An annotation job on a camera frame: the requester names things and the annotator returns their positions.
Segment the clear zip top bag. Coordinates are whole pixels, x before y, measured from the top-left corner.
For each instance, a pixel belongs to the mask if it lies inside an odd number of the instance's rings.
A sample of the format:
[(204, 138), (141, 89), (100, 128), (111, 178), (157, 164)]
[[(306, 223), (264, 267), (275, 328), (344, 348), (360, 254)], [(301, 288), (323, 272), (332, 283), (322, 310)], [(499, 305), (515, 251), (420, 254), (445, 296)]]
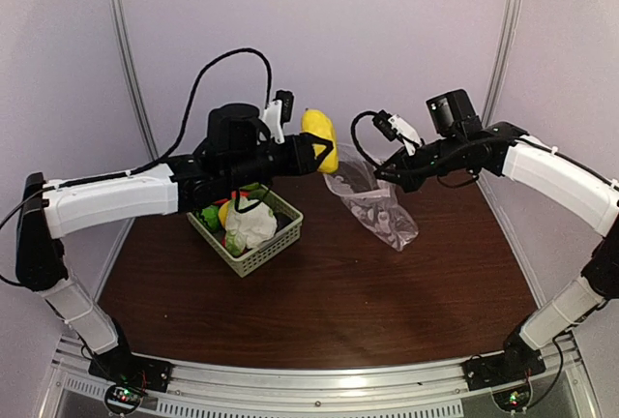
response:
[(418, 236), (419, 228), (399, 204), (395, 186), (377, 180), (372, 165), (353, 145), (339, 144), (338, 155), (338, 169), (323, 175), (328, 190), (365, 229), (402, 252)]

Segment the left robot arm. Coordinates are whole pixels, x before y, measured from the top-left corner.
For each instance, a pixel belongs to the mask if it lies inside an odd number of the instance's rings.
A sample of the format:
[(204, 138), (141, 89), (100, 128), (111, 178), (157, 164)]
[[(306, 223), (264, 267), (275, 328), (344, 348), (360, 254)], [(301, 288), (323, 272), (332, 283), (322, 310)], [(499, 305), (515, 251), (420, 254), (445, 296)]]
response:
[(64, 262), (62, 238), (99, 224), (151, 215), (200, 211), (238, 197), (252, 183), (324, 169), (337, 154), (336, 131), (319, 110), (306, 110), (299, 134), (283, 134), (275, 100), (264, 110), (227, 104), (211, 111), (206, 138), (193, 153), (136, 170), (98, 177), (25, 183), (17, 217), (15, 279), (42, 296), (85, 341), (119, 383), (133, 381), (139, 364), (120, 328), (83, 289)]

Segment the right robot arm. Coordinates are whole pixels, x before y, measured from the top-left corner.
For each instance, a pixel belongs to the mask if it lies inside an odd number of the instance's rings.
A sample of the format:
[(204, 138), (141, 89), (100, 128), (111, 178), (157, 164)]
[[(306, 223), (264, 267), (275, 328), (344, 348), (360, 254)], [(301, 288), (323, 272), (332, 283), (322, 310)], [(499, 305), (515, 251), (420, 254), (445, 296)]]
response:
[(400, 148), (375, 176), (412, 193), (429, 178), (481, 173), (539, 195), (538, 204), (590, 235), (583, 267), (505, 340), (496, 359), (502, 379), (518, 379), (557, 336), (618, 297), (618, 183), (510, 122), (486, 126), (467, 92), (457, 89), (426, 102), (438, 137), (425, 142), (401, 116), (381, 110), (372, 123)]

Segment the red orange toy carrot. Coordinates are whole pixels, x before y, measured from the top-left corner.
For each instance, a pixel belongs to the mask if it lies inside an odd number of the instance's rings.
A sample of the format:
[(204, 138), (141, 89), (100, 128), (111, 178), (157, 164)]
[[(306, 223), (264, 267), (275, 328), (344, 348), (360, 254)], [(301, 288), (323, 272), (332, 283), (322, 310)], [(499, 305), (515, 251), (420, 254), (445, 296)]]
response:
[(253, 192), (258, 191), (260, 189), (261, 189), (261, 185), (259, 183), (253, 183), (250, 185), (246, 185), (245, 187), (241, 187), (240, 189), (233, 190), (231, 192), (231, 197), (235, 198), (237, 195), (249, 196)]

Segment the green perforated plastic basket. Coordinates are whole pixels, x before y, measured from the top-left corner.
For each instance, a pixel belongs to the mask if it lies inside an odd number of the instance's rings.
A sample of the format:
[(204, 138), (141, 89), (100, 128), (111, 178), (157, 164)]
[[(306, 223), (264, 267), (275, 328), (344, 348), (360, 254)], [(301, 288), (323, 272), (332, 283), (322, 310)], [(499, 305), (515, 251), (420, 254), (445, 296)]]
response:
[[(268, 205), (275, 214), (278, 227), (272, 239), (262, 243), (253, 250), (243, 252), (239, 257), (233, 257), (224, 247), (224, 226), (228, 208), (233, 201), (235, 201), (234, 207), (239, 213), (246, 213), (256, 207), (256, 204), (254, 204), (251, 208), (241, 210), (239, 208), (239, 201), (242, 197), (245, 197), (247, 200), (257, 199), (259, 202)], [(201, 210), (190, 212), (187, 218), (196, 231), (240, 277), (245, 277), (300, 238), (303, 214), (264, 185), (261, 185), (260, 190), (253, 192), (249, 196), (237, 195), (235, 198), (231, 197), (230, 199), (216, 201), (212, 205), (217, 205), (220, 208), (221, 229), (219, 231), (210, 232), (202, 225), (195, 216), (195, 213)]]

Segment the white toy cauliflower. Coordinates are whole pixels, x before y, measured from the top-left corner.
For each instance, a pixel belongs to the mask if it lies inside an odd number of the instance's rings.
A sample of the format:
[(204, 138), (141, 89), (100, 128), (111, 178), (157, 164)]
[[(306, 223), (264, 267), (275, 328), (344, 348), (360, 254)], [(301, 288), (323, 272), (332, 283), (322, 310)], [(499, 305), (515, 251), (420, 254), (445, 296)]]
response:
[(239, 213), (235, 209), (235, 201), (228, 208), (224, 226), (224, 247), (233, 257), (239, 257), (243, 252), (259, 247), (272, 239), (277, 231), (275, 214), (265, 203), (242, 197), (239, 208), (245, 210), (254, 204), (256, 207), (246, 213)]

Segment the dark green leafy toy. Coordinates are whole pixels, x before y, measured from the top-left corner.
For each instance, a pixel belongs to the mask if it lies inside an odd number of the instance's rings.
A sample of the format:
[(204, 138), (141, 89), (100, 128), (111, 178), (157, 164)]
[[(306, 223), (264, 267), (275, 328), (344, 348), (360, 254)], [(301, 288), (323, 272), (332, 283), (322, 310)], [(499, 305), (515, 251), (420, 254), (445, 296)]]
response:
[(219, 210), (220, 208), (217, 205), (210, 205), (196, 212), (195, 216), (210, 232), (217, 232), (221, 229)]

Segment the right round circuit board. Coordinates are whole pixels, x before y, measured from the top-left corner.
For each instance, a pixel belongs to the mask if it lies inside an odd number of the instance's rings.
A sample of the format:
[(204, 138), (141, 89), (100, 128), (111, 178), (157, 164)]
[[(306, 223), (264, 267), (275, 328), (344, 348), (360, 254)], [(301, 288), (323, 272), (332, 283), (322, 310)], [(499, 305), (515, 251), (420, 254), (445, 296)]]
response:
[(494, 404), (503, 412), (518, 413), (527, 408), (532, 399), (531, 389), (525, 386), (493, 390)]

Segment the round circuit board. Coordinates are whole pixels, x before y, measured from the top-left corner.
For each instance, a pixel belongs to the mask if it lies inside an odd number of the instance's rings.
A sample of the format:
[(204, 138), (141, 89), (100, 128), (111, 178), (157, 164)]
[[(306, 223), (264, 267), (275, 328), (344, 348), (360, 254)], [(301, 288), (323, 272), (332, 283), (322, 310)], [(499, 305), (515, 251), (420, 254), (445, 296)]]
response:
[(103, 403), (109, 412), (127, 415), (135, 412), (143, 401), (143, 395), (121, 385), (111, 385), (104, 393)]
[(527, 408), (532, 399), (531, 389), (525, 386), (493, 390), (494, 404), (503, 412), (518, 413)]

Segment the left round circuit board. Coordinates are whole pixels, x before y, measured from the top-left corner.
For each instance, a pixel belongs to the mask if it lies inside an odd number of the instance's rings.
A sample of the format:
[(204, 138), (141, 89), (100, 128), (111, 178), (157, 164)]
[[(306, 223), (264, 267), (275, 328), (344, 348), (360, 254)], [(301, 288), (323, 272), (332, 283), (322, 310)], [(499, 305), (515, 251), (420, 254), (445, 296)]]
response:
[(109, 412), (127, 415), (135, 412), (143, 401), (143, 395), (121, 385), (111, 385), (104, 393), (103, 403)]

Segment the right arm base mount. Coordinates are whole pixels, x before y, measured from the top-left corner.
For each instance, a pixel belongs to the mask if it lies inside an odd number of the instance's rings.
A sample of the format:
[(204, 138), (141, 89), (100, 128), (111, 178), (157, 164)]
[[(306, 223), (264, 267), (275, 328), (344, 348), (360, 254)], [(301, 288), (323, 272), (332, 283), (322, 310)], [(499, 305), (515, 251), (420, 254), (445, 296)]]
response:
[(546, 370), (541, 351), (531, 348), (515, 329), (503, 343), (503, 351), (473, 356), (461, 364), (470, 391), (524, 380)]

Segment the right aluminium frame post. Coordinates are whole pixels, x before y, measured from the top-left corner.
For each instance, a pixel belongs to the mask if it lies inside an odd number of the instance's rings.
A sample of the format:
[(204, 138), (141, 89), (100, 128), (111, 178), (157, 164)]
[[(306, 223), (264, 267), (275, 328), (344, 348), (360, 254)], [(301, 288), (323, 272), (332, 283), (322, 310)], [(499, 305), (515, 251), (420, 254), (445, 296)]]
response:
[(484, 126), (488, 126), (492, 122), (493, 115), (498, 107), (502, 86), (507, 74), (510, 53), (516, 37), (522, 1), (505, 1), (498, 44), (482, 110), (481, 119)]

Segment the aluminium frame post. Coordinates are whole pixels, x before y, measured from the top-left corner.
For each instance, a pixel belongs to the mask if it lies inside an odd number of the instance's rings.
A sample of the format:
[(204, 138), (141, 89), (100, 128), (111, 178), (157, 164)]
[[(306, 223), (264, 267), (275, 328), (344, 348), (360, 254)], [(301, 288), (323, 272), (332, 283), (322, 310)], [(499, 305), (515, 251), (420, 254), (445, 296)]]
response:
[(149, 116), (143, 101), (125, 17), (123, 0), (108, 0), (112, 26), (120, 54), (121, 69), (128, 89), (131, 107), (136, 119), (138, 132), (150, 160), (159, 156)]
[(498, 107), (502, 86), (507, 74), (510, 53), (516, 37), (522, 1), (505, 1), (498, 44), (482, 110), (481, 119), (484, 126), (488, 126), (492, 122), (493, 115)]

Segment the front aluminium rail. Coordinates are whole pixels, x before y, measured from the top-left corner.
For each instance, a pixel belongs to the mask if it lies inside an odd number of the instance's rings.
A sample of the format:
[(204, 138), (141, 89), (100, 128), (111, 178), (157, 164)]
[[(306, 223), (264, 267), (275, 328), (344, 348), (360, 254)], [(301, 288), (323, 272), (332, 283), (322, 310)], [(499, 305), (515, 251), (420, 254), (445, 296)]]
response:
[[(173, 362), (168, 389), (147, 392), (128, 417), (602, 417), (571, 341), (561, 342), (560, 379), (525, 413), (494, 401), (506, 388), (472, 391), (464, 358), (386, 368), (267, 370)], [(38, 417), (114, 417), (109, 382), (88, 374), (74, 343), (61, 343), (49, 369)]]

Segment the left aluminium frame post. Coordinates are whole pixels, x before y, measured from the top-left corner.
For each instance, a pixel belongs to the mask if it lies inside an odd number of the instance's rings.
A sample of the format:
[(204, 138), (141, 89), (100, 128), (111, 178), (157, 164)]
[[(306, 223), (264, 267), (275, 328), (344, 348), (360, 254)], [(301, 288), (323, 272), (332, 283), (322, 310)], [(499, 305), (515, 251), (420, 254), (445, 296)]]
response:
[(136, 119), (138, 132), (150, 160), (159, 156), (149, 116), (143, 101), (125, 17), (123, 0), (108, 0), (112, 26), (120, 54), (121, 69), (128, 89), (131, 107)]

